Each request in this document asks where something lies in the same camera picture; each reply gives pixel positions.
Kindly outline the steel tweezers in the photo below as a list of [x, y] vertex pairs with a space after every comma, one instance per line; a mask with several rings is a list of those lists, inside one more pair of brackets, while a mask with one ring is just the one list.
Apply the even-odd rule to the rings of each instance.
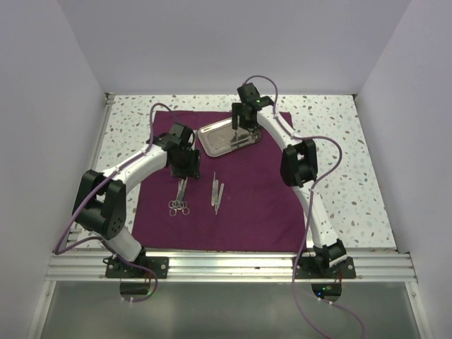
[[249, 137], [252, 143], [257, 143], [261, 140], [261, 131], [259, 129], [249, 130]]

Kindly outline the stainless steel instrument tray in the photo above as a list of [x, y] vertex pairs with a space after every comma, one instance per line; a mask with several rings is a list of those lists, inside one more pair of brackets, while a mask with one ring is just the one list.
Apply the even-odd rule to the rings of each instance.
[[250, 140], [249, 130], [232, 128], [231, 118], [201, 127], [197, 136], [209, 157], [220, 157], [254, 144]]

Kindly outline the steel spatula handle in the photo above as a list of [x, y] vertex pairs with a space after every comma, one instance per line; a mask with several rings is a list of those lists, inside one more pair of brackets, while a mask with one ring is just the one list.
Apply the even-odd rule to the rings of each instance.
[[213, 206], [215, 206], [215, 202], [216, 202], [216, 199], [217, 199], [217, 196], [218, 196], [219, 186], [220, 186], [219, 181], [216, 179], [213, 182]]

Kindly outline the steel surgical scissors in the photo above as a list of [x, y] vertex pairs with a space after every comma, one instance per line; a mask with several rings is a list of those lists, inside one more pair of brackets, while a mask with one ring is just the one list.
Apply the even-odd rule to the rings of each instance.
[[187, 209], [187, 203], [184, 200], [184, 194], [186, 191], [188, 179], [180, 179], [178, 183], [177, 196], [174, 200], [168, 203], [170, 211], [183, 211]]

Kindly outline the steel scalpel handle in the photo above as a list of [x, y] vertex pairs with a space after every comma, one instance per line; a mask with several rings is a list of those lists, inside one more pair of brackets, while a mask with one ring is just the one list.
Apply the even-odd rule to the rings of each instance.
[[221, 200], [222, 200], [222, 195], [223, 195], [223, 191], [224, 191], [224, 187], [225, 184], [221, 183], [218, 189], [218, 196], [215, 202], [215, 214], [218, 214], [219, 208], [220, 208], [220, 204], [221, 204]]
[[214, 173], [213, 174], [211, 200], [210, 200], [210, 204], [212, 206], [215, 206], [217, 198], [218, 198], [218, 181], [216, 179], [216, 173]]

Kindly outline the steel hemostat forceps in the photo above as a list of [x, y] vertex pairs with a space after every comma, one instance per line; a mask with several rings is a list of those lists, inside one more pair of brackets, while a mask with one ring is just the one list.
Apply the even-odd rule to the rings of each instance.
[[177, 196], [168, 203], [169, 215], [175, 217], [178, 213], [188, 215], [190, 213], [188, 203], [184, 200], [188, 179], [181, 179], [178, 183]]

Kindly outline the purple surgical cloth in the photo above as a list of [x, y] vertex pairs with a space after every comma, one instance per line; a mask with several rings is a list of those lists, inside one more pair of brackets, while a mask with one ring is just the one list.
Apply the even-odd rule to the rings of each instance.
[[[139, 190], [132, 235], [145, 247], [213, 251], [296, 252], [304, 213], [280, 177], [281, 149], [267, 131], [253, 145], [220, 157], [201, 154], [200, 177], [190, 178], [188, 215], [171, 217], [178, 179], [166, 167]], [[213, 174], [224, 191], [218, 214], [210, 204]]]

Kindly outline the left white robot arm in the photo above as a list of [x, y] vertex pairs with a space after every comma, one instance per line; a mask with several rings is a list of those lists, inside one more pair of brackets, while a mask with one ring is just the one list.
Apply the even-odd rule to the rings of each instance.
[[123, 162], [101, 172], [90, 169], [82, 176], [72, 219], [123, 258], [121, 267], [131, 277], [144, 274], [147, 261], [140, 255], [143, 246], [125, 226], [126, 198], [144, 179], [166, 167], [175, 178], [198, 179], [201, 152], [195, 142], [194, 130], [175, 123]]

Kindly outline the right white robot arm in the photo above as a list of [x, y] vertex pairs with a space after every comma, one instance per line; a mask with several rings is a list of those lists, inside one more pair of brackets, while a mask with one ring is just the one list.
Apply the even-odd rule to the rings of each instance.
[[265, 129], [282, 151], [280, 176], [292, 188], [306, 215], [305, 232], [310, 232], [315, 255], [306, 268], [323, 277], [331, 277], [347, 260], [347, 252], [334, 230], [320, 194], [317, 137], [301, 137], [276, 109], [276, 100], [260, 95], [253, 83], [237, 88], [239, 102], [232, 104], [232, 128], [252, 131]]

